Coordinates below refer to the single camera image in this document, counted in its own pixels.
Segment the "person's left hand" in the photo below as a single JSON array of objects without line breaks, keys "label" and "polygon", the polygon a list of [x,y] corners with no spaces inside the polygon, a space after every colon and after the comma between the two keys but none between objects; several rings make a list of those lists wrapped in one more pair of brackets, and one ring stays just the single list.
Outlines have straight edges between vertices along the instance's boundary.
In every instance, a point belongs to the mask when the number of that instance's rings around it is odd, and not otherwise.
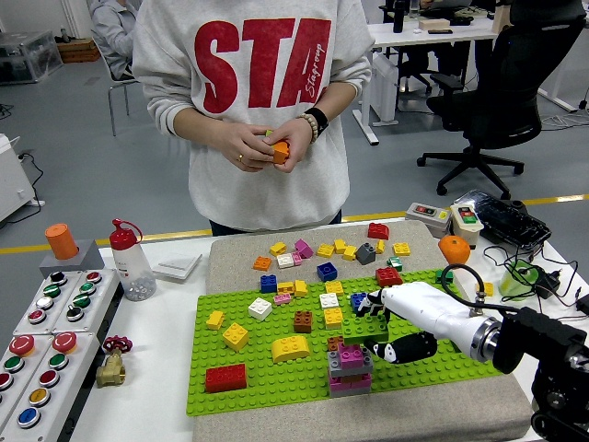
[{"label": "person's left hand", "polygon": [[284,173],[292,172],[297,164],[305,158],[306,151],[317,134],[317,128],[316,119],[311,115],[303,114],[272,130],[263,139],[267,145],[275,145],[280,141],[289,144],[289,157],[282,165],[275,164],[274,167]]}]

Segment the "person's right hand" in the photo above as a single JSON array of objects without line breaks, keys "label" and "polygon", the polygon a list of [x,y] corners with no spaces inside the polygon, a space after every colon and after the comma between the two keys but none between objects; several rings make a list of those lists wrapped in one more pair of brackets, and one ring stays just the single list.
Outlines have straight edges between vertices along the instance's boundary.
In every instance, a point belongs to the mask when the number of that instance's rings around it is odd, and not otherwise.
[{"label": "person's right hand", "polygon": [[238,169],[259,172],[273,165],[273,148],[261,138],[268,130],[268,126],[219,122],[207,144]]}]

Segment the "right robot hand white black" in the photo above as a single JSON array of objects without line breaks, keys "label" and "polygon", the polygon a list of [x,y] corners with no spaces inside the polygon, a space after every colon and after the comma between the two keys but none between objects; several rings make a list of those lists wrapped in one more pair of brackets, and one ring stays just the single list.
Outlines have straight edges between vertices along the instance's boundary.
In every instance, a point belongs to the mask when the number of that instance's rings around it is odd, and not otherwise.
[{"label": "right robot hand white black", "polygon": [[484,341],[490,331],[499,328],[496,319],[472,316],[469,307],[425,282],[372,292],[362,300],[357,315],[374,316],[380,309],[408,320],[437,340],[452,341],[463,354],[479,362],[489,360],[490,356],[483,354]]}]

